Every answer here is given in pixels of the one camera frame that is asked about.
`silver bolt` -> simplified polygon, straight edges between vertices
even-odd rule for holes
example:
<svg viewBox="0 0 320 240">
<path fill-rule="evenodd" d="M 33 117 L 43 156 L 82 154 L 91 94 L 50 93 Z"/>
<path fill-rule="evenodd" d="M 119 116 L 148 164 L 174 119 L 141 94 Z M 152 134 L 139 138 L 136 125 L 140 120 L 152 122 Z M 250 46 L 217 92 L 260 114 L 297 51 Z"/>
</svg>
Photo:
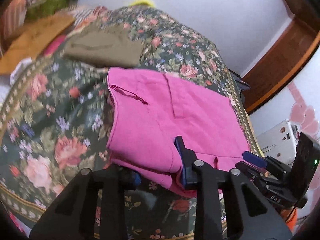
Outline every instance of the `silver bolt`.
<svg viewBox="0 0 320 240">
<path fill-rule="evenodd" d="M 201 160 L 195 160 L 194 164 L 195 164 L 195 166 L 201 167 L 201 166 L 203 166 L 204 162 Z"/>
<path fill-rule="evenodd" d="M 232 170 L 231 170 L 231 173 L 232 173 L 233 175 L 239 176 L 241 172 L 240 172 L 238 169 L 232 169 Z"/>
<path fill-rule="evenodd" d="M 89 172 L 90 172 L 90 169 L 89 168 L 84 168 L 80 172 L 81 172 L 81 175 L 88 175 Z"/>
</svg>

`green cloth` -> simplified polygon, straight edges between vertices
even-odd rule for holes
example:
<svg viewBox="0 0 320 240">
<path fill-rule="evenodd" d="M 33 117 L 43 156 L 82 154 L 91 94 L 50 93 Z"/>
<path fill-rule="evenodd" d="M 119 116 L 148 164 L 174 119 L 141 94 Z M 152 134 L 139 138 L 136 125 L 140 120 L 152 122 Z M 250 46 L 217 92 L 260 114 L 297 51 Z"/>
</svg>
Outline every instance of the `green cloth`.
<svg viewBox="0 0 320 240">
<path fill-rule="evenodd" d="M 142 50 L 141 41 L 131 41 L 122 24 L 104 30 L 89 28 L 71 38 L 65 56 L 93 65 L 130 68 L 140 63 Z"/>
</svg>

